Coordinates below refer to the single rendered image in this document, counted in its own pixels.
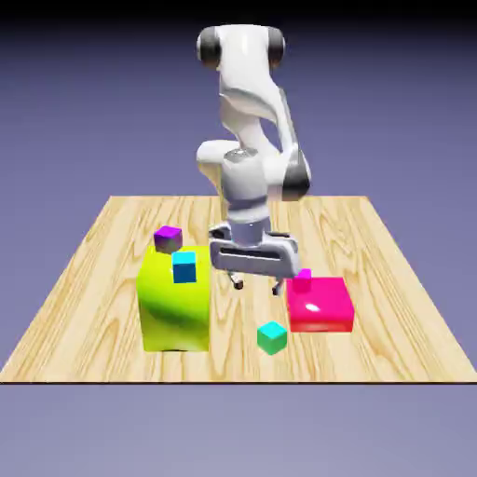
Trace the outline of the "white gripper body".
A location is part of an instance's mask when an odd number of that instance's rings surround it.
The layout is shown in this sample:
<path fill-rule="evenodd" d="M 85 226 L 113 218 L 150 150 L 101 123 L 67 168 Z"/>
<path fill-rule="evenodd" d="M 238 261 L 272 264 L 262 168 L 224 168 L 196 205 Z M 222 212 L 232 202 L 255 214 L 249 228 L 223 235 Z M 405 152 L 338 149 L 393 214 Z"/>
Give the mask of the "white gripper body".
<path fill-rule="evenodd" d="M 301 271 L 298 243 L 287 233 L 264 231 L 254 245 L 239 245 L 228 223 L 209 230 L 211 264 L 220 270 L 290 279 Z"/>

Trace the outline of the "small green cube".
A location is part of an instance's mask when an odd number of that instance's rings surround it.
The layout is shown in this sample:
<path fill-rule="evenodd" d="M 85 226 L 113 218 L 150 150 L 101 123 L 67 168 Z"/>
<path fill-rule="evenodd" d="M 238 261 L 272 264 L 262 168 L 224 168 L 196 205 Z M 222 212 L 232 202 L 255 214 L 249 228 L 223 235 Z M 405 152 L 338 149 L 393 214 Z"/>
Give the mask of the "small green cube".
<path fill-rule="evenodd" d="M 257 329 L 257 345 L 268 355 L 282 351 L 287 343 L 287 330 L 276 321 L 269 321 Z"/>

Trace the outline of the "large yellow-green box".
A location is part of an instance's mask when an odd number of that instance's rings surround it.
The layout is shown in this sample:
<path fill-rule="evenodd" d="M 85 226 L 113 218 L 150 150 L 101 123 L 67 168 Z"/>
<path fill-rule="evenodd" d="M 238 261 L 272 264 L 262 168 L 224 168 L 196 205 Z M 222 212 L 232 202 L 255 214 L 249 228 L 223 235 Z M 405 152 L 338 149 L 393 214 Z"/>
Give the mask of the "large yellow-green box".
<path fill-rule="evenodd" d="M 197 281 L 173 282 L 171 254 L 147 248 L 136 279 L 143 348 L 157 351 L 207 351 L 210 344 L 211 262 L 206 246 L 195 251 Z"/>

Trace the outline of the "small purple cube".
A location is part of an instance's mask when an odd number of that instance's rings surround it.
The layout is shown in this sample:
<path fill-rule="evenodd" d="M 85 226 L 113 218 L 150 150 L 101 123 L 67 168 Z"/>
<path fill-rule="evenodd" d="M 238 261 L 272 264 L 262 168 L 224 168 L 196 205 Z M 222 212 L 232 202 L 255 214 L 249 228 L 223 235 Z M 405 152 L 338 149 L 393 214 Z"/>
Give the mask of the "small purple cube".
<path fill-rule="evenodd" d="M 163 225 L 154 233 L 154 243 L 157 252 L 177 252 L 183 247 L 183 231 L 180 227 Z"/>

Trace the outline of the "large pink box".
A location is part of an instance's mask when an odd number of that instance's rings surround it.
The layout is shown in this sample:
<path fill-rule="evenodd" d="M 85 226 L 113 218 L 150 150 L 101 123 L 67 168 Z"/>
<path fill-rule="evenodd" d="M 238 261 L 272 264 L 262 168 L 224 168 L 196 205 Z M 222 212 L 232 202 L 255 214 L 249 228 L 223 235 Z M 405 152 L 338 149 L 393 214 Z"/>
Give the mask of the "large pink box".
<path fill-rule="evenodd" d="M 343 278 L 312 277 L 307 293 L 286 284 L 290 330 L 294 333 L 350 333 L 355 310 Z"/>

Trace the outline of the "small magenta cube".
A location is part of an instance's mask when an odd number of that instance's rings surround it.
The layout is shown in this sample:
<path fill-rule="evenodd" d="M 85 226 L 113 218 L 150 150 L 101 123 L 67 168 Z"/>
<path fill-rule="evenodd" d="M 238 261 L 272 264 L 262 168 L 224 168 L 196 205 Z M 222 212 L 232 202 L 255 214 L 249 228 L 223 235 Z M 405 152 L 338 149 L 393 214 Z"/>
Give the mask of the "small magenta cube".
<path fill-rule="evenodd" d="M 312 272 L 310 268 L 302 268 L 292 279 L 292 289 L 295 293 L 307 293 L 311 288 Z"/>

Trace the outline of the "small blue cube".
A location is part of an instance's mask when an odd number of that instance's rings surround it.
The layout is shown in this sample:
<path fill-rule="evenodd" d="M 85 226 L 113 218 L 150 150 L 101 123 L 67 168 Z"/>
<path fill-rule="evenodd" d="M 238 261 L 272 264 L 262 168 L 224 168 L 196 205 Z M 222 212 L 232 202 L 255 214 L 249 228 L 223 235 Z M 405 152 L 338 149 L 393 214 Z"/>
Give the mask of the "small blue cube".
<path fill-rule="evenodd" d="M 197 281 L 197 257 L 195 251 L 178 251 L 171 255 L 172 275 L 175 284 Z"/>

